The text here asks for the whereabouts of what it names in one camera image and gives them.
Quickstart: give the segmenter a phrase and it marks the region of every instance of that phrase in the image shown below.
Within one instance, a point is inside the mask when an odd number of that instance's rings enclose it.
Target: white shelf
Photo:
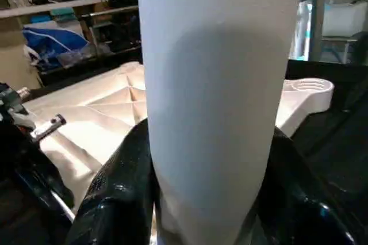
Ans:
[[[94,5],[100,2],[106,2],[107,0],[76,0],[69,2],[58,2],[58,3],[49,3],[47,5],[36,5],[36,6],[27,6],[27,7],[18,7],[12,9],[4,9],[0,10],[0,18],[10,18],[10,17],[18,17],[28,14],[35,14],[39,12],[46,12],[53,9],[59,9],[64,7],[76,7],[76,6],[84,6],[84,5]]]

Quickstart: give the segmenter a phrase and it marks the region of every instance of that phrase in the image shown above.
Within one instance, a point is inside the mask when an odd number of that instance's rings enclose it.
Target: white plastic tray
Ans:
[[[333,84],[322,79],[285,81],[276,126],[291,136],[310,113],[329,108]],[[37,124],[62,114],[67,124],[41,142],[75,195],[78,209],[96,172],[129,130],[147,117],[144,69],[118,69],[27,102]]]

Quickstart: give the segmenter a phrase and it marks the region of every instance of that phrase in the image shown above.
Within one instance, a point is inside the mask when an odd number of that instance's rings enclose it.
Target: shelf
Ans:
[[[58,2],[58,3],[48,3],[46,5],[36,5],[36,6],[27,6],[27,7],[18,7],[12,9],[3,9],[0,10],[0,18],[10,18],[10,17],[18,17],[28,14],[35,14],[40,12],[47,12],[54,9],[60,9],[65,7],[77,7],[84,5],[94,5],[100,2],[107,2],[107,0],[76,0],[69,2]]]
[[[139,44],[139,45],[136,45],[134,47],[127,48],[127,49],[122,49],[121,51],[113,52],[110,55],[103,55],[103,56],[100,56],[100,57],[111,57],[111,56],[122,54],[122,53],[136,51],[137,49],[140,49],[140,48],[142,48],[142,46]],[[41,72],[39,72],[39,74],[40,75],[49,75],[49,74],[53,74],[54,72],[65,71],[65,70],[68,70],[69,68],[81,66],[83,64],[90,63],[90,62],[95,62],[97,60],[98,60],[97,57],[96,56],[93,56],[91,58],[88,58],[88,59],[85,59],[85,60],[81,60],[80,62],[77,62],[77,63],[75,63],[73,65],[70,65],[70,66],[67,66],[67,67],[58,67],[58,68],[54,68],[53,70],[49,70],[49,71],[41,71]]]

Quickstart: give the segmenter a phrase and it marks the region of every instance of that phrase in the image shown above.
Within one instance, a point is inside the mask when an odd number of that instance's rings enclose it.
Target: metal rod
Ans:
[[[71,211],[71,209],[67,206],[67,204],[65,204],[65,202],[63,201],[63,199],[60,198],[60,196],[58,196],[52,190],[51,190],[51,194],[55,198],[55,200],[60,204],[60,206],[62,207],[62,209],[65,212],[65,215],[68,217],[68,219],[70,220],[70,222],[73,223],[73,221],[75,219],[75,214]]]
[[[130,12],[130,11],[135,11],[135,10],[138,10],[137,5],[121,7],[121,8],[115,8],[115,9],[110,9],[110,10],[101,11],[101,12],[93,12],[93,13],[89,13],[89,14],[84,14],[81,17],[82,17],[82,19],[86,19],[86,18],[91,18],[91,17],[96,17],[96,16],[110,15],[110,14],[114,14],[114,13]]]
[[[89,29],[90,29],[90,33],[91,33],[91,36],[92,36],[92,43],[93,43],[93,46],[94,46],[94,50],[96,52],[96,56],[99,57],[98,41],[97,41],[96,35],[94,33],[94,28],[93,28],[93,26],[90,26]]]
[[[49,122],[46,122],[40,127],[37,127],[34,131],[30,133],[30,136],[32,137],[33,142],[39,142],[48,135],[54,133],[59,127],[63,126],[64,124],[66,124],[65,118],[61,114],[58,114]]]

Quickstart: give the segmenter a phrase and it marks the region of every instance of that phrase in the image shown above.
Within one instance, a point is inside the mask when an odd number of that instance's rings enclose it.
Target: white cylinder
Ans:
[[[297,3],[139,0],[163,226],[184,244],[234,244],[256,199]]]

